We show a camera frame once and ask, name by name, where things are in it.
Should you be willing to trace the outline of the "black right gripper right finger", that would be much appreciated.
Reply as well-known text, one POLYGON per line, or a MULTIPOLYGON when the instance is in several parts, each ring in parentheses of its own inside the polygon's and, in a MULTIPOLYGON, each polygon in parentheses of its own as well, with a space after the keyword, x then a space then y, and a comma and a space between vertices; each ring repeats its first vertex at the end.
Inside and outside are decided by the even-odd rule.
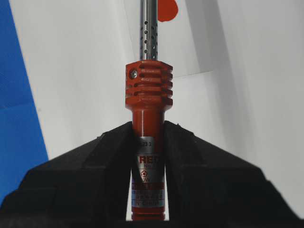
POLYGON ((171 224, 179 228, 301 228, 261 169, 164 123, 171 224))

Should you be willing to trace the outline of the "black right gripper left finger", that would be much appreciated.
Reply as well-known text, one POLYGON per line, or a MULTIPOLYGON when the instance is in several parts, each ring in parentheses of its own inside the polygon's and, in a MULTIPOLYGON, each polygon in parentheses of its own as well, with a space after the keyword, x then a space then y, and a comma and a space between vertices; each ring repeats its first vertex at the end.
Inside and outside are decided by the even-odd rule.
POLYGON ((3 228, 105 228, 126 218, 132 124, 29 170, 0 208, 3 228))

